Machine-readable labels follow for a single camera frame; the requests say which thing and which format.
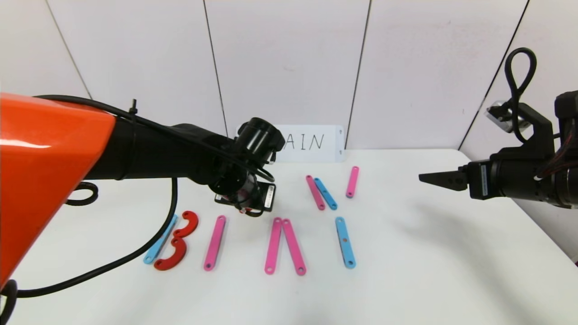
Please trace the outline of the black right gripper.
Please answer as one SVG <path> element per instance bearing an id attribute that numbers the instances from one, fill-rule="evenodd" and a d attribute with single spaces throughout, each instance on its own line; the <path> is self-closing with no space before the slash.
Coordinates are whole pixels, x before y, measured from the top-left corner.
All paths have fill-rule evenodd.
<path id="1" fill-rule="evenodd" d="M 419 181 L 430 185 L 464 191 L 471 198 L 488 200 L 507 197 L 553 203 L 553 178 L 535 179 L 540 160 L 488 159 L 473 161 L 455 171 L 419 174 Z"/>

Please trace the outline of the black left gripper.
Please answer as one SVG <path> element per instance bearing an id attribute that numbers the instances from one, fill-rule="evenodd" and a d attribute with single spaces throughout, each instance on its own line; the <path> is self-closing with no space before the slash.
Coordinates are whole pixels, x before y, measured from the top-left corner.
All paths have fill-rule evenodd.
<path id="1" fill-rule="evenodd" d="M 258 181 L 254 173 L 241 172 L 214 183 L 214 201 L 234 206 L 249 217 L 260 217 L 272 211 L 275 191 L 275 184 Z"/>

